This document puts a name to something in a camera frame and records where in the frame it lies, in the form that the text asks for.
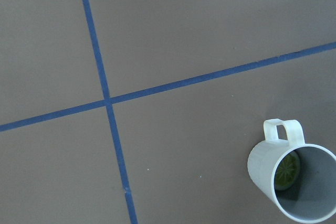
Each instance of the blue line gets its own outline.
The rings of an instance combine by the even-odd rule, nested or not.
[[[91,102],[91,103],[87,103],[84,105],[76,106],[76,107],[69,108],[69,109],[59,110],[59,111],[51,112],[48,114],[35,116],[33,118],[23,119],[23,120],[13,122],[13,123],[3,124],[3,125],[0,125],[0,132],[31,125],[34,123],[48,121],[48,120],[55,119],[55,118],[60,118],[66,115],[72,115],[72,114],[76,114],[76,113],[83,112],[83,111],[93,110],[93,109],[100,108],[103,106],[105,106],[105,101],[101,100],[97,102]]]
[[[216,78],[229,76],[231,74],[236,74],[236,73],[245,72],[245,71],[256,69],[256,68],[261,68],[261,67],[273,65],[273,64],[276,64],[276,63],[279,63],[279,62],[283,62],[283,61],[287,61],[287,60],[293,60],[293,59],[297,59],[297,58],[300,58],[300,57],[317,54],[319,52],[324,52],[324,51],[332,50],[332,49],[335,49],[335,48],[336,48],[336,42],[321,45],[321,46],[317,46],[317,47],[311,47],[311,48],[304,49],[304,50],[299,51],[299,52],[291,52],[289,54],[280,55],[280,56],[268,58],[268,59],[261,60],[261,61],[255,61],[255,62],[247,63],[247,64],[244,64],[244,65],[240,65],[240,66],[237,66],[237,67],[220,70],[220,71],[217,71],[217,72],[203,74],[201,76],[196,76],[196,77],[184,79],[184,80],[181,80],[181,81],[175,81],[175,82],[171,82],[171,83],[168,83],[168,84],[164,84],[164,85],[160,85],[160,86],[156,86],[156,87],[152,87],[152,88],[148,88],[148,89],[144,89],[144,90],[140,90],[140,91],[136,91],[136,92],[132,92],[132,93],[128,93],[128,94],[119,95],[117,97],[112,97],[110,99],[110,101],[111,101],[112,104],[119,103],[119,102],[124,102],[124,101],[129,101],[129,100],[132,100],[132,99],[145,97],[147,95],[152,95],[152,94],[161,93],[161,92],[172,90],[172,89],[177,89],[177,88],[189,86],[189,85],[200,83],[200,82],[203,82],[203,81],[213,80],[213,79],[216,79]]]
[[[127,203],[129,216],[130,216],[130,221],[131,221],[132,224],[137,224],[138,223],[138,220],[137,220],[137,217],[136,217],[137,215],[135,213],[135,207],[134,207],[132,193],[131,193],[129,180],[128,180],[128,176],[127,176],[126,165],[125,165],[125,160],[124,160],[123,152],[122,152],[122,148],[121,148],[117,123],[115,121],[116,117],[114,116],[113,107],[112,107],[112,104],[110,102],[109,87],[108,87],[108,83],[107,83],[107,79],[106,79],[103,60],[102,60],[100,49],[99,49],[96,29],[94,27],[95,25],[94,25],[94,22],[93,22],[90,3],[89,3],[89,0],[82,0],[82,1],[83,1],[86,20],[87,20],[88,28],[89,28],[89,32],[90,32],[93,52],[94,52],[94,56],[96,58],[100,84],[101,84],[101,88],[102,88],[102,92],[103,92],[103,96],[104,96],[104,102],[105,102],[105,106],[106,106],[107,115],[108,115],[108,118],[109,118],[110,127],[111,127],[111,133],[112,133],[114,148],[115,148],[115,152],[116,152],[116,155],[117,155],[117,161],[118,161],[122,186],[123,186],[123,189],[125,191],[125,199],[126,199],[126,203]]]

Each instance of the mug handle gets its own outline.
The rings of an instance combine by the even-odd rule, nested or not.
[[[286,130],[289,146],[304,144],[303,130],[297,120],[283,121],[280,119],[270,119],[264,121],[264,133],[266,141],[276,141],[279,139],[277,125],[283,125]]]

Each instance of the mug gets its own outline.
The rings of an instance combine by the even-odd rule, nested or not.
[[[283,125],[288,140],[278,137]],[[336,212],[336,156],[304,142],[297,120],[264,122],[265,140],[248,157],[252,181],[290,219],[318,223]]]

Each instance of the lime slice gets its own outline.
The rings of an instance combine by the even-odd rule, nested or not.
[[[291,187],[300,173],[300,158],[296,152],[288,153],[275,172],[274,188],[283,191]]]

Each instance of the green round object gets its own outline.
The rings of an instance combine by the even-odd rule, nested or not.
[[[275,190],[290,188],[300,173],[300,158],[295,151],[288,153],[279,163],[274,177]]]

